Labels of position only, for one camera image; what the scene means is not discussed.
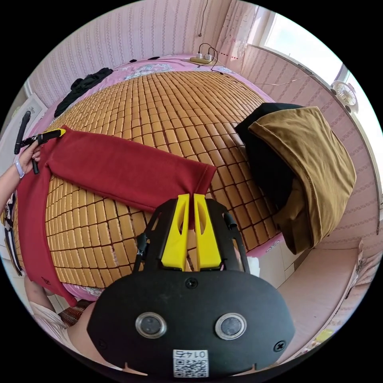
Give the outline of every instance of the brown cloth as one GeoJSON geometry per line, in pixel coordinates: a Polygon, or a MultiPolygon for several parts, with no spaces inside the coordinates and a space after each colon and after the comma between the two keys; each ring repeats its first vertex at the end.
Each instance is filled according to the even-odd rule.
{"type": "Polygon", "coordinates": [[[347,150],[318,107],[261,117],[249,130],[289,165],[296,178],[287,204],[274,216],[287,247],[299,254],[338,225],[356,182],[347,150]]]}

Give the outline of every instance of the sticker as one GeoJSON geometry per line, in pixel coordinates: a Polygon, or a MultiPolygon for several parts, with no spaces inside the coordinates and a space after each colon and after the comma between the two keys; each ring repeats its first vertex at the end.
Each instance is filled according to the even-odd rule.
{"type": "Polygon", "coordinates": [[[175,378],[209,377],[207,350],[173,350],[173,373],[175,378]]]}
{"type": "Polygon", "coordinates": [[[325,340],[327,340],[332,334],[334,333],[334,330],[324,329],[315,339],[314,341],[318,343],[322,343],[325,340]]]}

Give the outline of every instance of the wristband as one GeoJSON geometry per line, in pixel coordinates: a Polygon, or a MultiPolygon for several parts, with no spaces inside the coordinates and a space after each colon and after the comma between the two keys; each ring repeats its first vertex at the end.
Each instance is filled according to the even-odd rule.
{"type": "Polygon", "coordinates": [[[23,168],[21,167],[21,165],[19,163],[19,160],[16,160],[15,165],[16,165],[16,169],[19,173],[20,179],[23,178],[25,176],[25,173],[24,173],[23,168]]]}

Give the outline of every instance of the human hand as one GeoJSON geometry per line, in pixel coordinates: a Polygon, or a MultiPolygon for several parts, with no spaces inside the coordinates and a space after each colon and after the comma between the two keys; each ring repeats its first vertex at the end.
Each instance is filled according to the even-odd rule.
{"type": "Polygon", "coordinates": [[[33,168],[32,159],[36,162],[40,161],[40,147],[37,140],[20,154],[19,163],[25,174],[33,168]]]}

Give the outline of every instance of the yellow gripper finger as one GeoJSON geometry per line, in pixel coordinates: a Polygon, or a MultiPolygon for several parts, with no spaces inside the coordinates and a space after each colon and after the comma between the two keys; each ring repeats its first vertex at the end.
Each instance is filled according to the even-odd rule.
{"type": "Polygon", "coordinates": [[[164,267],[177,268],[185,271],[188,251],[190,195],[178,196],[176,210],[170,226],[168,240],[161,258],[164,267]]]}
{"type": "Polygon", "coordinates": [[[206,205],[206,199],[202,194],[194,194],[194,219],[198,271],[217,268],[221,265],[221,256],[206,205]]]}

